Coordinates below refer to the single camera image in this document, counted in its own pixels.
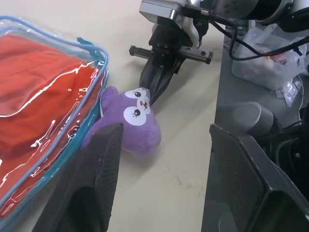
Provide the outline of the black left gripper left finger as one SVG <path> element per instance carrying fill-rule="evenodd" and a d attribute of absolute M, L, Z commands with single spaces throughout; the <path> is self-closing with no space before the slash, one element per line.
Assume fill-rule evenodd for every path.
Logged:
<path fill-rule="evenodd" d="M 32 232 L 108 230 L 122 138 L 122 124 L 105 126 L 69 158 Z"/>

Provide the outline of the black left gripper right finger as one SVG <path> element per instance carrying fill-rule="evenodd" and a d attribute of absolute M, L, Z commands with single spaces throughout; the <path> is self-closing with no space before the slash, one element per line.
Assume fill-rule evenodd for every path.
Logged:
<path fill-rule="evenodd" d="M 309 232 L 309 201 L 249 135 L 210 126 L 214 157 L 239 232 Z"/>

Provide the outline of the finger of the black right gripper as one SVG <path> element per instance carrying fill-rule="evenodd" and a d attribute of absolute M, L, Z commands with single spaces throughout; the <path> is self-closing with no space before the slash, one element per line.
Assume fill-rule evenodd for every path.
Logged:
<path fill-rule="evenodd" d="M 153 68 L 153 74 L 150 82 L 150 104 L 154 104 L 158 98 L 167 89 L 174 74 L 177 74 L 183 61 L 177 61 L 175 64 L 156 65 Z"/>
<path fill-rule="evenodd" d="M 151 97 L 155 95 L 163 71 L 164 66 L 159 59 L 149 58 L 141 72 L 139 86 L 148 89 Z"/>

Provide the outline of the purple plush owl toy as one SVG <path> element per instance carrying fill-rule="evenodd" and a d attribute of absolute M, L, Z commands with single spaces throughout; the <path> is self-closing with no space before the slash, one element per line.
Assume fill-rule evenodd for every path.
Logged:
<path fill-rule="evenodd" d="M 91 127 L 82 146 L 90 143 L 92 135 L 111 124 L 123 124 L 122 148 L 134 155 L 152 155 L 161 142 L 161 129 L 150 105 L 150 92 L 139 87 L 119 92 L 107 87 L 100 97 L 101 118 Z"/>

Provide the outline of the grey rounded cylinder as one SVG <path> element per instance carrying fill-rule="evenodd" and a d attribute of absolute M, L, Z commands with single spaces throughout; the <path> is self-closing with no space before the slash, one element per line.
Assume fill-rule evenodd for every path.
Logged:
<path fill-rule="evenodd" d="M 235 104 L 231 116 L 233 126 L 255 136 L 267 134 L 274 124 L 273 113 L 254 101 Z"/>

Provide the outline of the clear plastic bag with parts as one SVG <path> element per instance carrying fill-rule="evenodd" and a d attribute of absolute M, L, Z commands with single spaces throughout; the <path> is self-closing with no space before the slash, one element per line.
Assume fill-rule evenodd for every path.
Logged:
<path fill-rule="evenodd" d="M 260 53 L 267 53 L 292 43 L 273 35 L 274 29 L 275 26 L 271 25 L 265 29 L 251 27 L 243 40 Z M 277 90 L 305 70 L 307 46 L 305 44 L 299 46 L 299 52 L 301 55 L 290 50 L 283 54 L 247 61 L 234 60 L 232 73 L 238 78 L 269 90 Z"/>

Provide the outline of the small clear plastic bag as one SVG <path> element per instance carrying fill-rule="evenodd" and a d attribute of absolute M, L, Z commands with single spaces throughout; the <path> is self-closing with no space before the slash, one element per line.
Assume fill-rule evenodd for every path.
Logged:
<path fill-rule="evenodd" d="M 303 84 L 300 76 L 291 79 L 276 90 L 277 98 L 285 100 L 288 107 L 292 107 L 298 93 L 303 94 Z"/>

